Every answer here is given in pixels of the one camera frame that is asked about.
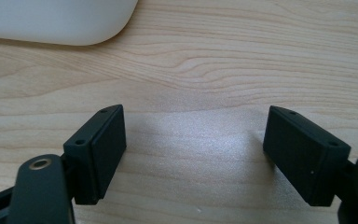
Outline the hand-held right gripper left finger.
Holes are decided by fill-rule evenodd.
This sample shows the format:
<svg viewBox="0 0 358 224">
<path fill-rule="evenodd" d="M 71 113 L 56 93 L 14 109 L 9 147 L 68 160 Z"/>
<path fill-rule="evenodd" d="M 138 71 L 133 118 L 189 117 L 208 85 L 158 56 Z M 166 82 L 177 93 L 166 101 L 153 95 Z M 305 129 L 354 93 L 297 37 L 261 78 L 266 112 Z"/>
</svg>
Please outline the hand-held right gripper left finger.
<svg viewBox="0 0 358 224">
<path fill-rule="evenodd" d="M 99 110 L 63 144 L 66 164 L 75 169 L 77 204 L 104 197 L 126 146 L 123 105 Z"/>
</svg>

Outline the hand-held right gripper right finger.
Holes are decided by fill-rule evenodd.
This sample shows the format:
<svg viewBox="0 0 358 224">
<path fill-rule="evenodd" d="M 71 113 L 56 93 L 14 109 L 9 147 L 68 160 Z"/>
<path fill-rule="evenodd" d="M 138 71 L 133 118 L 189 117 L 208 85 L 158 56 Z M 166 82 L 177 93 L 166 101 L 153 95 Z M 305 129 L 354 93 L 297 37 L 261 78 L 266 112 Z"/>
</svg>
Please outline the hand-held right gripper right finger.
<svg viewBox="0 0 358 224">
<path fill-rule="evenodd" d="M 351 147 L 299 113 L 273 105 L 263 150 L 306 203 L 329 206 Z"/>
</svg>

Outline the white rounded tray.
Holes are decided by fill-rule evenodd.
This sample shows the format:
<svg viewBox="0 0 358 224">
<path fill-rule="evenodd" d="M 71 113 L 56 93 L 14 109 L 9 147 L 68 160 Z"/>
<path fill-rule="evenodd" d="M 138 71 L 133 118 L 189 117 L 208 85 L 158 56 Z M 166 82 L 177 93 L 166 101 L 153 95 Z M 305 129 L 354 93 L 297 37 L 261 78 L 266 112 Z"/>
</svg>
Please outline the white rounded tray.
<svg viewBox="0 0 358 224">
<path fill-rule="evenodd" d="M 94 45 L 117 35 L 139 0 L 0 0 L 0 38 Z"/>
</svg>

